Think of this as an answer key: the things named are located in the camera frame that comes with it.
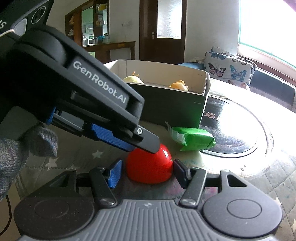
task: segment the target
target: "camera lens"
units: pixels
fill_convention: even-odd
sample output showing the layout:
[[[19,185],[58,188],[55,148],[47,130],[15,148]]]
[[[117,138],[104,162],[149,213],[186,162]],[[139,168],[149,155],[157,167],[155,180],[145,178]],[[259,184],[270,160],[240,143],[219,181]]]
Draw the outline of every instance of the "camera lens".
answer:
[[[32,17],[32,24],[35,24],[37,23],[41,18],[42,16],[44,15],[45,13],[45,10],[46,10],[46,7],[45,6],[42,6],[41,8],[39,8],[33,15]]]

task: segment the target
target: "glass cabinet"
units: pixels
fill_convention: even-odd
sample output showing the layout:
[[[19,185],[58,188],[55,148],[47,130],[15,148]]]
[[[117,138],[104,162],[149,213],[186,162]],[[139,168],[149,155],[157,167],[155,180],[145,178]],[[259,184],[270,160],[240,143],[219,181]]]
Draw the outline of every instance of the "glass cabinet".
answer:
[[[109,39],[108,6],[108,0],[87,1],[68,13],[65,16],[66,35],[82,47]]]

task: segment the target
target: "window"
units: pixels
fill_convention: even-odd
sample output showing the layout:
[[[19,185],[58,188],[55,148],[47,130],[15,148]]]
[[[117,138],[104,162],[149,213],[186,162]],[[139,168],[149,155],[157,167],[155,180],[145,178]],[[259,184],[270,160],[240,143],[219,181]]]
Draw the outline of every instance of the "window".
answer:
[[[296,12],[284,0],[240,0],[239,43],[296,68]]]
[[[157,1],[157,37],[181,39],[182,0]]]

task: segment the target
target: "green package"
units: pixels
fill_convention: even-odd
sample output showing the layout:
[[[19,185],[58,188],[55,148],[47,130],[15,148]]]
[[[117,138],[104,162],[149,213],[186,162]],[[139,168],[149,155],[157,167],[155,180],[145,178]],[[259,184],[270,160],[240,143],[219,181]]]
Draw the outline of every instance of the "green package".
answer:
[[[206,130],[171,127],[168,123],[167,126],[173,140],[183,145],[180,151],[206,150],[216,145],[215,138]]]

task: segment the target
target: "red ball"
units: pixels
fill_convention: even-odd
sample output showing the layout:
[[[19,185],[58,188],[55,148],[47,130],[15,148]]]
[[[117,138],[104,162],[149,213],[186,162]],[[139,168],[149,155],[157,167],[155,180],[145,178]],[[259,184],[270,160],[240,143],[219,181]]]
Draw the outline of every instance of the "red ball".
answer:
[[[155,154],[136,148],[126,160],[127,176],[140,183],[162,183],[172,176],[172,171],[172,156],[163,144]]]

